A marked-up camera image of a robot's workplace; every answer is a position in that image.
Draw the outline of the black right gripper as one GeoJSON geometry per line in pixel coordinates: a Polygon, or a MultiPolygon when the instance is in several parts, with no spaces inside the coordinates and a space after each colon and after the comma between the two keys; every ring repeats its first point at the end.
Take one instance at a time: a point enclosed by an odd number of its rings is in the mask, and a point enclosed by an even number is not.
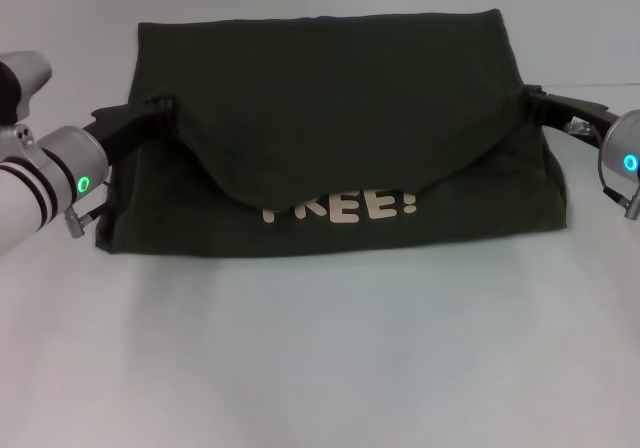
{"type": "Polygon", "coordinates": [[[605,105],[547,94],[540,85],[525,85],[523,95],[528,116],[537,116],[541,125],[581,141],[603,138],[615,122],[615,115],[605,105]]]}

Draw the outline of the dark green t-shirt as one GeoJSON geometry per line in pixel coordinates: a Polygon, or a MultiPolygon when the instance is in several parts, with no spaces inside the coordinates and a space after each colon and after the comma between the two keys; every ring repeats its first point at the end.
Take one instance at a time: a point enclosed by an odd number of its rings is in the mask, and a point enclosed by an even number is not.
{"type": "Polygon", "coordinates": [[[567,225],[500,11],[142,23],[128,101],[175,126],[113,165],[110,254],[257,258],[567,225]]]}

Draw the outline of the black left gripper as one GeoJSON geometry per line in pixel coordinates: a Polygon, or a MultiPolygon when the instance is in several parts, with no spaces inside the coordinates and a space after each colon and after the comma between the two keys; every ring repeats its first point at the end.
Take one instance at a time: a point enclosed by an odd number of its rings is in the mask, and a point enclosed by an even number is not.
{"type": "Polygon", "coordinates": [[[108,161],[120,161],[156,134],[160,116],[175,115],[174,95],[154,95],[145,105],[120,105],[92,113],[83,130],[102,147],[108,161]]]}

